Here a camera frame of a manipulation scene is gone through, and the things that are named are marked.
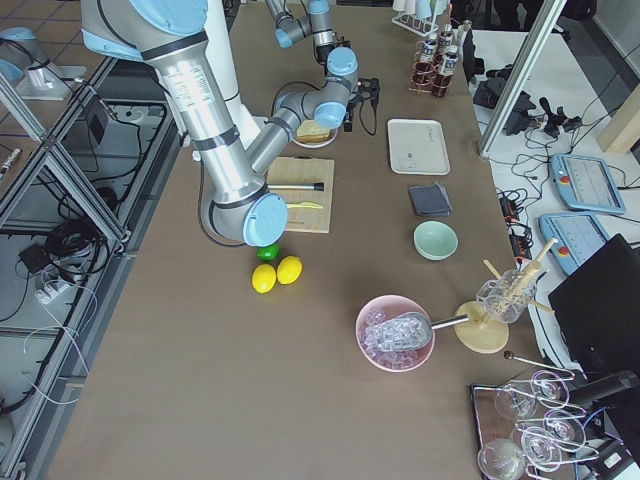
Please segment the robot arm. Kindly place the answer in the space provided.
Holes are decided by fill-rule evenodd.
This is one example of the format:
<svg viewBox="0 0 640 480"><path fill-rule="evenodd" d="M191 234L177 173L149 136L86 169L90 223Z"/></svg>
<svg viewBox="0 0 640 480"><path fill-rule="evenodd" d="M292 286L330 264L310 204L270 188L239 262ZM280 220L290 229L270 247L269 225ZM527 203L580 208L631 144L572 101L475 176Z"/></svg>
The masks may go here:
<svg viewBox="0 0 640 480"><path fill-rule="evenodd" d="M313 120L339 128L358 89L358 61L333 41L330 6L312 1L306 16L294 18L279 1L268 9L279 45L288 48L312 37L324 60L321 89L284 95L276 113L249 145L236 123L237 89L222 91L235 78L224 9L219 1L84 1L82 34L98 54L153 67L176 106L201 165L213 182L200 218L218 235L250 246L275 243L288 221L285 200L270 192L266 172L292 141L300 125Z"/></svg>
<svg viewBox="0 0 640 480"><path fill-rule="evenodd" d="M316 62L327 65L329 54L338 46L333 29L330 4L325 0L309 1L306 14L296 18L284 1L266 1L275 23L275 37L283 49L311 37Z"/></svg>

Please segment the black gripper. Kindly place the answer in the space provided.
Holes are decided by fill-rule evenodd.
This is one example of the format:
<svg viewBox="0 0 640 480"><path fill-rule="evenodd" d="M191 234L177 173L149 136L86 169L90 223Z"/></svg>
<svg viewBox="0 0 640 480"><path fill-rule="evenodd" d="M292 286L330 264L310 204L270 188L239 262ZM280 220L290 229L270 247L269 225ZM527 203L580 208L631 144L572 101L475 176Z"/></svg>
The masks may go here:
<svg viewBox="0 0 640 480"><path fill-rule="evenodd" d="M353 131L353 120L354 120L354 109L361 102L361 95L355 94L353 95L346 106L346 112L343 119L343 130L346 133L351 133Z"/></svg>
<svg viewBox="0 0 640 480"><path fill-rule="evenodd" d="M315 57L318 64L327 62L330 52L335 48L335 33L333 30L321 30L313 33Z"/></svg>

